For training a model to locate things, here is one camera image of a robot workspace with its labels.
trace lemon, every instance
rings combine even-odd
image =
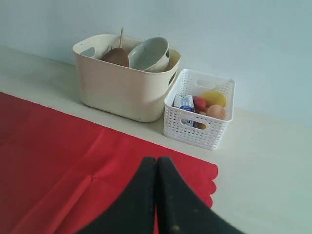
[[[206,106],[220,105],[225,107],[227,105],[226,97],[217,90],[210,90],[201,94],[201,97],[206,100]]]

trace red tablecloth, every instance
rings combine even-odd
[[[144,156],[172,157],[212,206],[214,164],[3,93],[0,110],[0,233],[79,230],[110,206]]]

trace bowl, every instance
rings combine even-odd
[[[169,44],[165,38],[148,39],[129,53],[129,67],[146,72],[163,72],[169,63]]]

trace white plastic basket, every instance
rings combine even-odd
[[[173,107],[176,94],[199,96],[208,90],[217,90],[227,98],[225,120],[207,117]],[[165,98],[164,135],[209,150],[218,148],[229,122],[233,119],[235,82],[206,73],[184,69]],[[182,119],[205,124],[206,128],[182,124]]]
[[[129,53],[141,41],[124,37],[122,47]],[[98,60],[119,36],[97,35],[74,45],[81,100],[88,106],[139,122],[159,119],[179,66],[181,55],[169,49],[170,61],[164,72],[151,73]]]

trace table surface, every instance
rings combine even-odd
[[[74,66],[5,47],[0,92],[217,164],[213,210],[246,233],[312,233],[311,127],[236,108],[220,147],[201,149],[165,137],[162,118],[138,123],[85,106]]]

